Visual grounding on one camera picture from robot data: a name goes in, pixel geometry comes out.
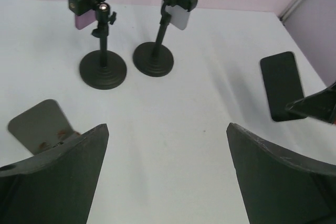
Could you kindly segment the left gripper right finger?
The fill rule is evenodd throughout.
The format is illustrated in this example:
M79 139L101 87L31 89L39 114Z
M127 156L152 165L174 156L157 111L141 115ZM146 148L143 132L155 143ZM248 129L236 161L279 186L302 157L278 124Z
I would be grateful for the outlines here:
M335 223L335 165L235 123L226 134L250 223Z

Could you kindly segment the black phone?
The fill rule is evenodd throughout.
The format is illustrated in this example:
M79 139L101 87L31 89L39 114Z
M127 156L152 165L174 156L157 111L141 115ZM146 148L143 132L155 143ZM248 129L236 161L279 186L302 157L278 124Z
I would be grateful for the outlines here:
M272 120L304 119L304 116L286 110L287 104L305 97L294 53L286 51L268 56L259 64Z

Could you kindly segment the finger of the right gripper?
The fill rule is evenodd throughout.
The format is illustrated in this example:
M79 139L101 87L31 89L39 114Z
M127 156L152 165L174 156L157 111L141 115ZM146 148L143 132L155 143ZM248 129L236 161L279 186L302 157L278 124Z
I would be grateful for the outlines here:
M335 124L335 83L326 89L286 105L286 111Z

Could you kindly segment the black stand holding purple phone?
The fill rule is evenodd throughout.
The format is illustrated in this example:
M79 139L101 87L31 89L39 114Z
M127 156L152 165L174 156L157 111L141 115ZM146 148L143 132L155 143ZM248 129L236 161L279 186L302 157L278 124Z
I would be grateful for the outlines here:
M68 6L70 10L74 8L70 0ZM117 13L110 10L106 0L97 0L92 10L95 12L97 27L91 34L99 39L100 49L83 57L79 72L82 80L90 87L110 90L122 84L127 76L124 60L117 53L107 49L109 26L114 24Z

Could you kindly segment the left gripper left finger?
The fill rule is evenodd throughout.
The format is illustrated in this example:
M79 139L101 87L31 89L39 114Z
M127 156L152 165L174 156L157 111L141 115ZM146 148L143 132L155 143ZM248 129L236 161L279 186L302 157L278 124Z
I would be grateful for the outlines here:
M1 167L1 223L86 223L108 139L107 125L100 124Z

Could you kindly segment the rusty base phone stand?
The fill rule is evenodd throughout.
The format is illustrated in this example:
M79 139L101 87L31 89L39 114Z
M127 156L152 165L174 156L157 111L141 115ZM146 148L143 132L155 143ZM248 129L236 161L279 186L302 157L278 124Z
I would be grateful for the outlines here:
M53 99L44 100L11 119L7 129L33 155L80 135Z

